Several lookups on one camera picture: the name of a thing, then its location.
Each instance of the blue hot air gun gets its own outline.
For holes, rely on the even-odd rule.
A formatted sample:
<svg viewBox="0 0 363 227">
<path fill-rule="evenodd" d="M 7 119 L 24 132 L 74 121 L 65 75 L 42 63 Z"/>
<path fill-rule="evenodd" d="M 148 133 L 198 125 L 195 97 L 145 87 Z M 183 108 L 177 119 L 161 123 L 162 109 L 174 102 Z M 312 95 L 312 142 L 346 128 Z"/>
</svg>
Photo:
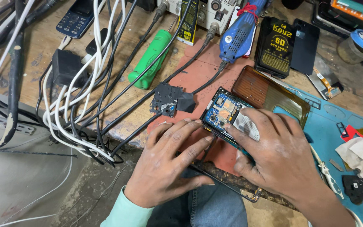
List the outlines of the blue hot air gun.
<svg viewBox="0 0 363 227">
<path fill-rule="evenodd" d="M 251 10 L 257 16 L 267 3 L 267 0 L 250 0 L 250 5 L 255 5 L 256 10 Z M 244 55 L 252 43 L 253 33 L 255 32 L 255 16 L 250 12 L 243 12 L 231 27 L 224 33 L 219 43 L 221 53 L 219 57 L 223 62 L 233 64 L 236 59 Z"/>
</svg>

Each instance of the finger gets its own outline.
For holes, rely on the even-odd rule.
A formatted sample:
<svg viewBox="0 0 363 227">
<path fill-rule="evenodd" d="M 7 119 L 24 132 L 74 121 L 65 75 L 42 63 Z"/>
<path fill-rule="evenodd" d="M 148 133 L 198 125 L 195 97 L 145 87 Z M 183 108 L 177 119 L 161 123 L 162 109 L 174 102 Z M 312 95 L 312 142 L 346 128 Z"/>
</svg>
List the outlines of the finger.
<svg viewBox="0 0 363 227">
<path fill-rule="evenodd" d="M 181 129 L 183 126 L 187 125 L 191 121 L 191 118 L 186 118 L 184 120 L 179 121 L 178 123 L 174 124 L 174 126 L 170 127 L 163 136 L 159 139 L 158 145 L 164 147 L 168 140 L 173 136 L 175 132 Z"/>
<path fill-rule="evenodd" d="M 277 115 L 280 116 L 280 118 L 284 122 L 285 126 L 291 132 L 292 135 L 294 135 L 294 136 L 301 136 L 301 135 L 304 136 L 305 135 L 303 133 L 303 130 L 302 130 L 300 124 L 294 118 L 292 118 L 286 114 L 282 114 L 282 113 L 278 113 Z"/>
<path fill-rule="evenodd" d="M 148 135 L 148 139 L 146 140 L 146 148 L 150 149 L 154 147 L 158 141 L 158 137 L 171 126 L 173 126 L 173 123 L 160 124 L 154 130 L 152 130 L 152 132 Z"/>
<path fill-rule="evenodd" d="M 262 185 L 263 177 L 258 169 L 251 164 L 249 158 L 243 152 L 236 151 L 236 163 L 234 170 L 255 185 Z"/>
<path fill-rule="evenodd" d="M 259 142 L 229 123 L 225 124 L 225 129 L 251 156 L 254 158 L 258 156 L 258 153 L 261 151 Z"/>
<path fill-rule="evenodd" d="M 208 176 L 199 175 L 192 178 L 181 178 L 179 179 L 179 184 L 180 186 L 176 189 L 176 193 L 183 195 L 184 193 L 203 185 L 213 185 L 214 181 Z"/>
<path fill-rule="evenodd" d="M 185 169 L 190 163 L 197 158 L 197 156 L 212 142 L 213 137 L 204 137 L 195 144 L 189 146 L 178 157 L 173 159 L 175 166 L 178 166 L 180 170 Z"/>
<path fill-rule="evenodd" d="M 260 134 L 260 140 L 261 138 L 275 137 L 278 135 L 268 116 L 262 112 L 253 108 L 243 108 L 240 109 L 240 113 L 249 117 L 255 123 Z"/>
<path fill-rule="evenodd" d="M 275 131 L 280 135 L 280 136 L 284 136 L 287 135 L 287 133 L 289 133 L 289 130 L 286 128 L 284 122 L 282 121 L 282 119 L 280 118 L 280 116 L 278 116 L 277 114 L 265 110 L 265 109 L 258 109 L 258 111 L 260 111 L 261 113 L 263 113 L 265 116 L 267 116 L 271 123 L 274 125 Z"/>
<path fill-rule="evenodd" d="M 169 152 L 169 157 L 173 157 L 176 151 L 181 147 L 184 141 L 197 129 L 201 127 L 201 120 L 190 121 L 181 129 L 173 133 L 172 137 L 167 141 L 163 150 Z"/>
</svg>

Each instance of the phone keypad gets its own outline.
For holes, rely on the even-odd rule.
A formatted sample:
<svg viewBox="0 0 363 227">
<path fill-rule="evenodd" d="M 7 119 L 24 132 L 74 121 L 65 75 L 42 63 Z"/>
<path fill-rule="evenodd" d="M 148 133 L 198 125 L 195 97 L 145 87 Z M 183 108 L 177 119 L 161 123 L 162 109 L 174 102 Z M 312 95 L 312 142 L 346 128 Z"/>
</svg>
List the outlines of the phone keypad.
<svg viewBox="0 0 363 227">
<path fill-rule="evenodd" d="M 78 15 L 67 14 L 57 24 L 57 28 L 63 28 L 65 31 L 76 35 L 81 31 L 85 22 L 85 18 L 79 17 Z"/>
</svg>

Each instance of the plastic jar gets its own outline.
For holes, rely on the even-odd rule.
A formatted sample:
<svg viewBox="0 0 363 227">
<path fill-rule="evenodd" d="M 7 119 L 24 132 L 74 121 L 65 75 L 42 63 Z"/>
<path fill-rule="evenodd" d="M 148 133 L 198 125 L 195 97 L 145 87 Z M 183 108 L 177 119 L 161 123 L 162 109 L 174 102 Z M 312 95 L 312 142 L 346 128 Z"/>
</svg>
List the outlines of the plastic jar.
<svg viewBox="0 0 363 227">
<path fill-rule="evenodd" d="M 351 65 L 363 61 L 363 30 L 351 32 L 350 37 L 337 46 L 337 53 L 343 61 Z"/>
</svg>

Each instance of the hand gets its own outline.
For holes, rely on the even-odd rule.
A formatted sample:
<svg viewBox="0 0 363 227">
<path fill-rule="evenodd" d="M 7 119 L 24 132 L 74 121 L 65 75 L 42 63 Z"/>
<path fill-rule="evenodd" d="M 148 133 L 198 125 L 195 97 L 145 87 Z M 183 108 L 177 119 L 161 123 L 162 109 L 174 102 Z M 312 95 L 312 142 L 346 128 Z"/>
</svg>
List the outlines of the hand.
<svg viewBox="0 0 363 227">
<path fill-rule="evenodd" d="M 175 125 L 161 124 L 154 129 L 148 136 L 124 195 L 140 207 L 151 208 L 201 185 L 214 184 L 211 178 L 203 175 L 180 178 L 183 170 L 213 139 L 202 138 L 175 157 L 183 142 L 200 126 L 201 120 L 186 118 Z"/>
<path fill-rule="evenodd" d="M 251 165 L 247 156 L 238 151 L 236 172 L 251 183 L 290 199 L 307 196 L 310 187 L 324 184 L 309 143 L 293 118 L 263 109 L 244 108 L 240 113 L 255 123 L 260 140 L 251 139 L 231 124 L 225 125 L 226 131 L 256 161 L 255 166 Z"/>
<path fill-rule="evenodd" d="M 251 183 L 281 195 L 294 204 L 314 227 L 354 227 L 355 221 L 321 180 L 316 170 L 310 145 L 293 118 L 267 110 L 244 108 L 259 130 L 255 141 L 231 124 L 226 131 L 256 161 L 253 166 L 237 151 L 235 171 Z"/>
</svg>

